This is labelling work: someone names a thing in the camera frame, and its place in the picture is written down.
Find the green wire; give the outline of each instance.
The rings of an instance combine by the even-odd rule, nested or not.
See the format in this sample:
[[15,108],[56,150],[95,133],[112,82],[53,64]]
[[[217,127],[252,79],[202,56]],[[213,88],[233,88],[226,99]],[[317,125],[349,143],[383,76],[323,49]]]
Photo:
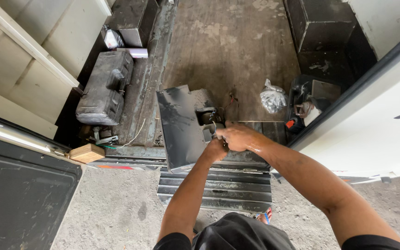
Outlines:
[[106,147],[106,148],[110,148],[110,149],[115,149],[116,150],[116,148],[113,148],[113,147],[109,147],[109,146],[106,146],[106,145],[101,145],[101,144],[96,144],[97,146],[103,146],[103,147]]

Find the forearm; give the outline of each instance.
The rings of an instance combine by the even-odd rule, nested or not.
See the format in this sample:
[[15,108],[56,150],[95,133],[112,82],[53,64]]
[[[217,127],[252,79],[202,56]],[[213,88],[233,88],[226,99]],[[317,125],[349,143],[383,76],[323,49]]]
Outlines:
[[158,240],[170,233],[182,233],[190,240],[200,210],[204,185],[214,160],[203,153],[172,196],[163,216]]
[[255,149],[255,153],[263,157],[297,191],[324,212],[335,207],[342,199],[357,195],[329,169],[306,155],[266,137],[259,139]]
[[340,245],[361,234],[376,234],[400,241],[360,194],[319,162],[267,138],[260,139],[260,148],[255,152],[325,213]]

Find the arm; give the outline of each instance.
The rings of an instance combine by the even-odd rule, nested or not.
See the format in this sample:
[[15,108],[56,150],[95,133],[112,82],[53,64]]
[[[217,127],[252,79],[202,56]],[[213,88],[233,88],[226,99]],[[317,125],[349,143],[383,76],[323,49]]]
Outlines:
[[299,193],[327,216],[340,246],[363,234],[400,237],[350,185],[312,158],[279,145],[241,124],[217,129],[231,150],[250,150],[263,157]]
[[215,138],[208,144],[197,163],[172,196],[164,212],[157,241],[170,233],[182,233],[192,243],[192,230],[200,210],[209,168],[213,162],[220,161],[227,153],[223,147],[223,140]]

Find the black t-shirt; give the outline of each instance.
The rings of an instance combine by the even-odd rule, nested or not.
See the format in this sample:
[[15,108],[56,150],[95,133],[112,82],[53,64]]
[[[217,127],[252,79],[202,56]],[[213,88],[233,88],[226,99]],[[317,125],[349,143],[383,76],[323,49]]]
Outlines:
[[[288,235],[272,226],[238,213],[228,213],[207,226],[191,242],[181,233],[164,236],[154,250],[294,250]],[[377,235],[359,235],[346,240],[342,250],[400,250],[400,243]]]

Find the open van door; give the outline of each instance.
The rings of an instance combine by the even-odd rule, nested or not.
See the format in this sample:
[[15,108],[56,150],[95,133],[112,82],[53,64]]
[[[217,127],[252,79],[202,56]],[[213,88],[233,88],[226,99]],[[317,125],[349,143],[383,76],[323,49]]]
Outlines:
[[85,167],[69,150],[0,119],[0,249],[50,249]]
[[288,146],[344,179],[400,176],[400,43]]

